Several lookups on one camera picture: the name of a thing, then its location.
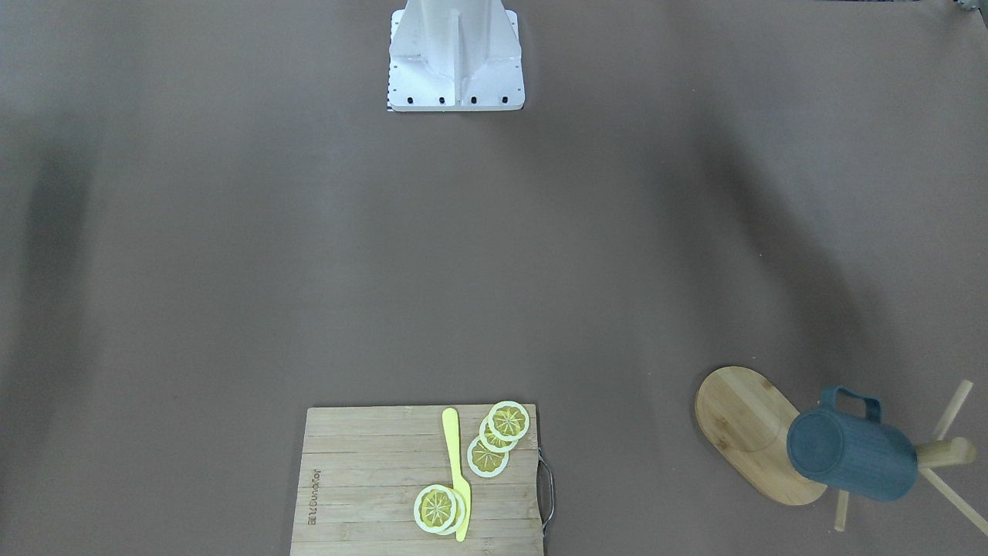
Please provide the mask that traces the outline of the dark blue ribbed mug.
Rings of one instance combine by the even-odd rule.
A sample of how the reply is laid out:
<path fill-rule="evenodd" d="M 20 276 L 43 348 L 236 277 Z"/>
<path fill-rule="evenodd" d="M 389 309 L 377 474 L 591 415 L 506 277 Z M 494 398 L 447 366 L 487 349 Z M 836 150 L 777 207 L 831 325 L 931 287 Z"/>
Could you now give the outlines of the dark blue ribbed mug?
<path fill-rule="evenodd" d="M 841 385 L 794 419 L 787 457 L 802 477 L 876 502 L 906 496 L 919 475 L 914 444 L 885 423 L 879 398 Z"/>

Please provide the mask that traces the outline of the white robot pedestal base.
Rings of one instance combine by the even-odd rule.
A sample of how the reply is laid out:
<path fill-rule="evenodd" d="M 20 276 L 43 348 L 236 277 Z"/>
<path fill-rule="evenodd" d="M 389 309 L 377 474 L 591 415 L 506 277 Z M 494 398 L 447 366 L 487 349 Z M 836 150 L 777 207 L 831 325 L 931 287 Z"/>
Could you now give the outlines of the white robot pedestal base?
<path fill-rule="evenodd" d="M 521 110 L 519 17 L 501 1 L 409 1 L 391 14 L 386 107 Z"/>

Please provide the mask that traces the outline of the yellow plastic knife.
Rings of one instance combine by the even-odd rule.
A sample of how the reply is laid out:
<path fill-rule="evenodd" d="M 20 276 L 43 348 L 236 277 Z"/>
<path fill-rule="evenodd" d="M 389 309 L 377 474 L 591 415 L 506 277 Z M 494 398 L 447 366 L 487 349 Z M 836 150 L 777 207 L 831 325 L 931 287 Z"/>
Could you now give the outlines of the yellow plastic knife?
<path fill-rule="evenodd" d="M 442 411 L 442 433 L 444 433 L 445 444 L 447 444 L 448 460 L 451 466 L 452 488 L 465 501 L 463 506 L 463 521 L 456 528 L 455 540 L 465 542 L 467 531 L 469 531 L 470 520 L 472 519 L 472 486 L 466 481 L 462 471 L 462 434 L 460 433 L 460 422 L 458 409 L 454 407 L 445 408 Z"/>

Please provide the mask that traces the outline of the lemon slice under pair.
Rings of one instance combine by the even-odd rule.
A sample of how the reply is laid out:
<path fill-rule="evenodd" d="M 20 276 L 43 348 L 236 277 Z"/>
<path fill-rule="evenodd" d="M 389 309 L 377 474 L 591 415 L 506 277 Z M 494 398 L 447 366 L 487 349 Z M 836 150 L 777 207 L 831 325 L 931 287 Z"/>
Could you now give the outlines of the lemon slice under pair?
<path fill-rule="evenodd" d="M 452 523 L 449 524 L 447 528 L 442 529 L 442 531 L 438 532 L 438 535 L 441 536 L 448 536 L 451 534 L 455 534 L 455 532 L 458 531 L 458 529 L 462 526 L 463 521 L 465 521 L 466 519 L 467 503 L 465 498 L 458 490 L 450 489 L 450 491 L 452 492 L 452 496 L 454 496 L 455 517 L 454 517 L 454 521 L 452 521 Z"/>

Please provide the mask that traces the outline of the wooden cup storage rack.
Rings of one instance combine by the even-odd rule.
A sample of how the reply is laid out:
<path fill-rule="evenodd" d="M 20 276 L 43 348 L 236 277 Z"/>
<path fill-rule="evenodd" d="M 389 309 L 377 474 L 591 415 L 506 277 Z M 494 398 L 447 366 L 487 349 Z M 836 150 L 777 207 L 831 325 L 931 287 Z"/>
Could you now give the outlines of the wooden cup storage rack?
<path fill-rule="evenodd" d="M 912 443 L 918 457 L 918 478 L 931 483 L 967 520 L 985 531 L 985 517 L 936 472 L 939 468 L 970 464 L 976 459 L 976 447 L 968 439 L 948 437 L 949 427 L 971 390 L 970 380 L 961 381 L 936 423 L 934 439 L 923 444 Z M 787 506 L 814 503 L 826 489 L 834 489 L 802 477 L 788 460 L 788 427 L 800 414 L 768 378 L 741 366 L 712 371 L 695 394 L 694 415 L 703 436 L 759 493 Z M 849 500 L 854 495 L 846 490 L 834 490 L 837 491 L 834 527 L 843 531 Z"/>

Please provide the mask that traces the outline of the wooden cutting board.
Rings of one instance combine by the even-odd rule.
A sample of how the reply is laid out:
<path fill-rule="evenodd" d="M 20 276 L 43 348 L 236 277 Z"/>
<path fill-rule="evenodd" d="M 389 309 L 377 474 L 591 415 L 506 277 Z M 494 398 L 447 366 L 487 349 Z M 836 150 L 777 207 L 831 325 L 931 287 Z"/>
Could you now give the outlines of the wooden cutting board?
<path fill-rule="evenodd" d="M 483 405 L 324 407 L 306 412 L 293 555 L 543 555 L 553 517 L 553 475 L 537 410 L 500 475 L 477 477 L 467 447 L 496 402 Z M 415 499 L 434 483 L 452 488 L 442 411 L 458 409 L 462 471 L 472 486 L 466 541 L 421 531 Z"/>

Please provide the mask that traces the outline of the lemon slice top of pair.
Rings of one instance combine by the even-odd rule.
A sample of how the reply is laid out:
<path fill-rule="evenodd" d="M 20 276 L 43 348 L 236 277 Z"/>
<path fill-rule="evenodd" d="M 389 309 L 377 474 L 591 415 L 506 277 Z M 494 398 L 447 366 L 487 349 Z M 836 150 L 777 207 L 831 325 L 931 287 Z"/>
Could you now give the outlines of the lemon slice top of pair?
<path fill-rule="evenodd" d="M 450 489 L 434 483 L 420 490 L 415 499 L 413 518 L 421 531 L 438 535 L 454 521 L 455 502 Z"/>

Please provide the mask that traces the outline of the lemon slice middle of row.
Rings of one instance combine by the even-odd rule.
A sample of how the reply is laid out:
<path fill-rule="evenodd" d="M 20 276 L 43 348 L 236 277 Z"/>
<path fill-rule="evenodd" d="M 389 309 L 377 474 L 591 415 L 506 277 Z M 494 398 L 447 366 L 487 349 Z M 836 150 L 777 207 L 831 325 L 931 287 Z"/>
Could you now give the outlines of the lemon slice middle of row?
<path fill-rule="evenodd" d="M 512 449 L 514 449 L 516 447 L 516 444 L 518 444 L 519 442 L 518 439 L 513 441 L 506 441 L 504 439 L 500 439 L 500 437 L 498 436 L 495 436 L 493 430 L 489 425 L 489 416 L 485 416 L 485 418 L 480 423 L 479 438 L 480 438 L 480 443 L 483 444 L 487 450 L 495 453 L 507 453 Z"/>

